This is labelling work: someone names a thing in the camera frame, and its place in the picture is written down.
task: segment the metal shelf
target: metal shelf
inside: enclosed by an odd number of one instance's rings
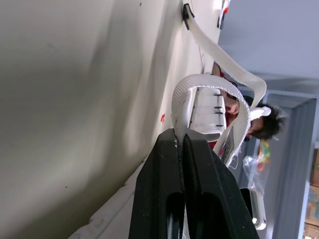
[[[240,87],[243,95],[253,92]],[[309,191],[309,179],[319,121],[319,96],[267,91],[264,103],[278,105],[289,115],[289,120],[279,141],[270,140],[272,165],[265,189],[267,227],[260,231],[260,238],[301,238]],[[251,140],[244,155],[257,155],[258,140]],[[248,184],[240,173],[240,186]]]

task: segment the red mark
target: red mark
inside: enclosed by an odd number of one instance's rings
[[[161,121],[162,123],[164,123],[164,121],[165,121],[165,114],[163,114],[163,115],[161,116],[160,121]]]

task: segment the white webbing strap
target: white webbing strap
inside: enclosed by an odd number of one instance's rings
[[[227,134],[228,136],[230,128],[234,126],[233,128],[235,147],[234,150],[230,152],[230,155],[227,157],[229,160],[225,162],[226,165],[229,165],[231,163],[232,157],[238,153],[240,145],[249,129],[249,107],[239,90],[233,84],[218,76],[202,74],[190,75],[182,79],[175,87],[171,108],[174,132],[178,140],[178,155],[182,157],[183,140],[186,135],[189,118],[191,117],[191,96],[193,89],[198,87],[221,89],[235,96],[239,101],[238,117],[222,134]]]
[[[230,56],[227,55],[215,42],[213,42],[205,33],[199,28],[195,22],[189,6],[186,6],[188,12],[187,25],[191,31],[197,44],[236,81],[247,87],[253,89],[255,97],[253,103],[249,109],[247,103],[243,99],[239,90],[228,81],[223,78],[208,75],[191,75],[185,77],[175,88],[172,99],[172,122],[175,131],[176,138],[178,140],[178,153],[179,157],[182,157],[182,145],[186,135],[187,123],[190,117],[191,107],[191,94],[192,89],[197,87],[211,87],[224,90],[229,94],[235,96],[239,101],[239,114],[237,118],[227,127],[227,129],[220,136],[217,141],[214,151],[217,155],[220,155],[222,147],[226,142],[226,139],[233,129],[233,141],[234,148],[227,152],[224,161],[227,166],[230,165],[232,158],[239,152],[240,145],[244,141],[244,138],[249,129],[249,122],[252,119],[258,118],[261,115],[267,115],[269,111],[267,109],[255,110],[258,102],[263,98],[266,92],[266,83],[259,77],[249,73],[234,62]]]

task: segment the person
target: person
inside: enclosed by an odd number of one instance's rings
[[[229,81],[216,63],[214,63],[213,65],[212,75],[219,76]],[[225,102],[226,124],[227,126],[229,126],[238,116],[239,102],[234,96],[226,93],[225,91],[221,90],[221,94],[223,95],[224,102]],[[244,96],[244,99],[249,106],[253,102],[253,98],[250,96]],[[276,134],[279,133],[282,126],[284,125],[284,118],[279,117],[280,110],[277,107],[273,107],[269,104],[263,104],[263,103],[259,103],[257,105],[257,107],[261,107],[261,108],[264,106],[270,108],[271,110],[270,115],[266,117],[260,117],[258,119],[254,119],[253,121],[251,121],[250,122],[251,126],[246,135],[246,139],[250,139],[251,137],[256,137],[258,139],[264,139],[264,140],[271,139],[272,137],[274,137]],[[209,143],[209,145],[212,148],[214,148],[215,144],[216,142]]]

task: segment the plastic bag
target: plastic bag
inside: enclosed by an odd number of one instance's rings
[[[266,141],[261,141],[258,157],[246,156],[243,160],[244,172],[248,178],[248,188],[255,189],[264,195],[270,162],[269,145]]]

